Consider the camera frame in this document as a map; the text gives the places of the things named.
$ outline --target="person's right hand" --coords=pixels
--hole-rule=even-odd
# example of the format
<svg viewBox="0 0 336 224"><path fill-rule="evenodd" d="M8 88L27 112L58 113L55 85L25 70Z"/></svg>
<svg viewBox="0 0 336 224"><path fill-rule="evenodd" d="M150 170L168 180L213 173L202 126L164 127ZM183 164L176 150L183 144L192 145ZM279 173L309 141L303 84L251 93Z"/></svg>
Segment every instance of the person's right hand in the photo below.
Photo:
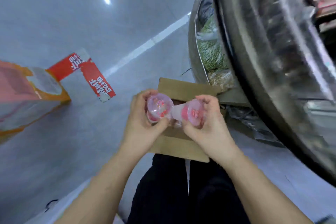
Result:
<svg viewBox="0 0 336 224"><path fill-rule="evenodd" d="M190 122L184 120L183 131L217 163L223 161L229 163L241 151L229 133L220 112L218 99L207 95L196 96L196 99L204 103L203 128L195 128Z"/></svg>

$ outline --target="jelly cup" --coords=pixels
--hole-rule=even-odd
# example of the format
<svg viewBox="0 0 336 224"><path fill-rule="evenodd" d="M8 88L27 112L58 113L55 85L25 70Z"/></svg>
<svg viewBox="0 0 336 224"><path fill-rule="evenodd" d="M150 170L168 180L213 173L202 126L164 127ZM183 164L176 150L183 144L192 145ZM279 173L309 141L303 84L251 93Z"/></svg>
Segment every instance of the jelly cup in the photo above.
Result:
<svg viewBox="0 0 336 224"><path fill-rule="evenodd" d="M195 127L201 124L204 115L203 103L197 99L193 99L185 104L175 105L171 114L175 120L182 122L188 120Z"/></svg>
<svg viewBox="0 0 336 224"><path fill-rule="evenodd" d="M147 100L147 117L149 121L155 123L164 117L171 118L171 110L173 106L173 101L165 94L159 93L150 96Z"/></svg>

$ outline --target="shiny floor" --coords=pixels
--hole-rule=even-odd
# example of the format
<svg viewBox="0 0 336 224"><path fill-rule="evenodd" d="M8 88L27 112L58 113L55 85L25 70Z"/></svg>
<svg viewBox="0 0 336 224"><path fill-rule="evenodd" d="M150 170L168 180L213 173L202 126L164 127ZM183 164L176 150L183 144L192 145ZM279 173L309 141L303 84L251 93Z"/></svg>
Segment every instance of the shiny floor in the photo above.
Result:
<svg viewBox="0 0 336 224"><path fill-rule="evenodd" d="M190 12L194 0L0 1L1 60L48 68L85 48L117 94L103 104L82 74L73 73L62 81L71 105L0 145L0 222L20 224L75 190L116 152L134 94L156 88L159 77L194 81L191 71L183 74L190 68L187 24L131 59L133 50ZM311 219L336 215L336 189L288 150L232 134ZM124 220L151 157L145 155L130 176L120 204Z"/></svg>

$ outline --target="person's left hand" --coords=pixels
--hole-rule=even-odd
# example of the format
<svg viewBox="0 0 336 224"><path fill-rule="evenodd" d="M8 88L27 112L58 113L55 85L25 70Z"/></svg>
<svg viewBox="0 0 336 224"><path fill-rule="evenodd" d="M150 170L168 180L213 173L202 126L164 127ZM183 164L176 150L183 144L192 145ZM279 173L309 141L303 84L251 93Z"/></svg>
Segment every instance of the person's left hand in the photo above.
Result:
<svg viewBox="0 0 336 224"><path fill-rule="evenodd" d="M120 151L140 160L153 146L155 140L168 127L169 119L163 118L152 126L145 113L146 100L157 94L157 90L145 90L135 95L124 131Z"/></svg>

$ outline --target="red cardboard strip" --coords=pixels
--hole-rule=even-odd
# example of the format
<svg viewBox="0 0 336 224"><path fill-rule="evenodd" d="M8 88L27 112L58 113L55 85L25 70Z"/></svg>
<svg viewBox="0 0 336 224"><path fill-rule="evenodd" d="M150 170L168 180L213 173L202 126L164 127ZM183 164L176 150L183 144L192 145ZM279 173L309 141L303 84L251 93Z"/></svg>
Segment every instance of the red cardboard strip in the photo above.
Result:
<svg viewBox="0 0 336 224"><path fill-rule="evenodd" d="M77 69L81 69L84 78L101 102L104 103L116 95L84 49L79 50L77 53L74 52L70 54L47 70L53 74L58 81L61 81Z"/></svg>
<svg viewBox="0 0 336 224"><path fill-rule="evenodd" d="M96 93L101 102L104 103L116 95L110 84L106 81L103 74L91 59L81 63L79 66L84 78L90 84L92 90Z"/></svg>

